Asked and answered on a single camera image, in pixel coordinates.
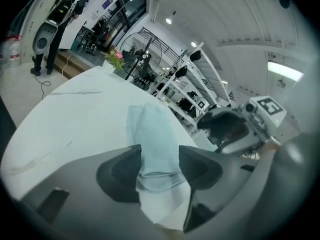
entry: white cable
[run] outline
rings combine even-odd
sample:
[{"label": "white cable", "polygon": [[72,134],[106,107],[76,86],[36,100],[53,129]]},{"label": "white cable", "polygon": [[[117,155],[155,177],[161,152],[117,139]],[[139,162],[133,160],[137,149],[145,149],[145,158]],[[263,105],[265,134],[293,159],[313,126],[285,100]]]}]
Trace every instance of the white cable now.
[{"label": "white cable", "polygon": [[65,64],[65,66],[64,66],[64,68],[62,69],[62,72],[61,72],[62,77],[63,77],[64,80],[66,80],[66,81],[68,81],[68,79],[66,79],[66,78],[64,77],[64,70],[65,70],[65,68],[68,66],[68,60],[69,60],[70,57],[71,57],[71,55],[69,55],[69,57],[66,59],[66,64]]}]

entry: black pants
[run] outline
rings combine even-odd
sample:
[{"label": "black pants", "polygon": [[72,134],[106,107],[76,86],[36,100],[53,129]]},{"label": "black pants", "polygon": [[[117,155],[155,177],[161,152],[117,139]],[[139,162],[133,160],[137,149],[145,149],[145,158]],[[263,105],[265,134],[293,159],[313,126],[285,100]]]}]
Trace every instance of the black pants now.
[{"label": "black pants", "polygon": [[[65,26],[60,26],[58,27],[58,30],[50,44],[50,50],[49,50],[49,55],[48,55],[48,59],[46,60],[46,68],[48,69],[48,71],[52,71],[52,69],[54,68],[54,63],[55,63],[55,59],[56,59],[56,55],[59,49],[59,45],[62,39],[62,36],[65,32],[66,27]],[[44,54],[37,54],[35,56],[35,61],[34,61],[34,70],[35,71],[40,71],[41,70],[41,62],[42,59],[44,57]]]}]

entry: person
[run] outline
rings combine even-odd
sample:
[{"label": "person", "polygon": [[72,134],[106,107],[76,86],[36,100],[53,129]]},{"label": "person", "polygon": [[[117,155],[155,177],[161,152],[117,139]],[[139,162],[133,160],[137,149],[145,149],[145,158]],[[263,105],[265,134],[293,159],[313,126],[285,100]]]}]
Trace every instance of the person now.
[{"label": "person", "polygon": [[[46,73],[48,75],[52,73],[52,70],[54,68],[54,62],[59,49],[59,45],[69,21],[71,19],[76,20],[79,17],[79,15],[82,14],[85,5],[86,5],[86,0],[79,0],[76,3],[76,6],[73,11],[73,15],[70,17],[70,19],[68,19],[66,22],[64,22],[58,27],[58,30],[50,44],[49,55],[46,61],[46,70],[47,70]],[[32,58],[34,62],[34,67],[30,70],[31,74],[35,76],[40,76],[41,62],[42,62],[43,56],[44,54],[37,54],[35,58]]]}]

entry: wooden platform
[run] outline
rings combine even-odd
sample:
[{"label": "wooden platform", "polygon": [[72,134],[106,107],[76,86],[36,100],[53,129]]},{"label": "wooden platform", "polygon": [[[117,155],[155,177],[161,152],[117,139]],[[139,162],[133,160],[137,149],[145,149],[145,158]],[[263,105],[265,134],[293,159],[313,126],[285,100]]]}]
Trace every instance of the wooden platform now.
[{"label": "wooden platform", "polygon": [[84,64],[82,61],[73,57],[69,53],[65,51],[59,51],[55,57],[53,68],[59,73],[62,73],[62,70],[64,69],[63,76],[67,79],[71,79],[82,72],[89,70],[91,67],[87,64]]}]

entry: folded cloth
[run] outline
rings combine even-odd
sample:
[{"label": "folded cloth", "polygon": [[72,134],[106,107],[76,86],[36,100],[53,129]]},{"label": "folded cloth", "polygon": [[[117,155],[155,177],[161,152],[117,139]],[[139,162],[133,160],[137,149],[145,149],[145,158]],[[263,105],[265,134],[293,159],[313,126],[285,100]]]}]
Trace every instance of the folded cloth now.
[{"label": "folded cloth", "polygon": [[151,193],[166,191],[186,181],[179,167],[179,145],[166,112],[156,105],[130,106],[127,133],[141,145],[138,181]]}]

